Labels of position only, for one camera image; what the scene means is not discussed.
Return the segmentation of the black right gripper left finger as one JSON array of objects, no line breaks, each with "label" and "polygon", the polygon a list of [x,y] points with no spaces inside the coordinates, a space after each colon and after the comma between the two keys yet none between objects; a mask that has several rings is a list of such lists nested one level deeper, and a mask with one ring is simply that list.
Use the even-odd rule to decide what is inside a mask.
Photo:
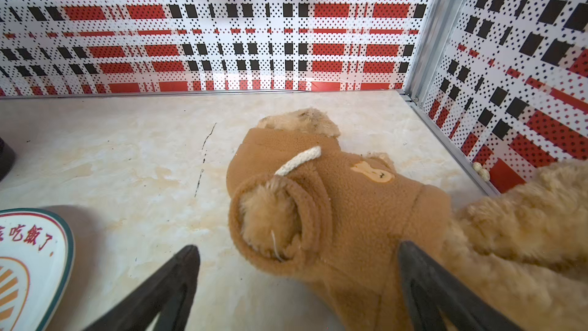
[{"label": "black right gripper left finger", "polygon": [[88,330],[184,330],[198,286],[198,247],[187,245]]}]

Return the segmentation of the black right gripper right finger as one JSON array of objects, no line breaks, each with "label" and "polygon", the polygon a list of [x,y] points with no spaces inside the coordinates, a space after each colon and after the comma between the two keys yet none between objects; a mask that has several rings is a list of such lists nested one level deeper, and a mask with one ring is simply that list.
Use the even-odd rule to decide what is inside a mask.
[{"label": "black right gripper right finger", "polygon": [[443,317],[458,330],[519,330],[425,251],[410,241],[398,251],[401,288],[415,330],[445,330]]}]

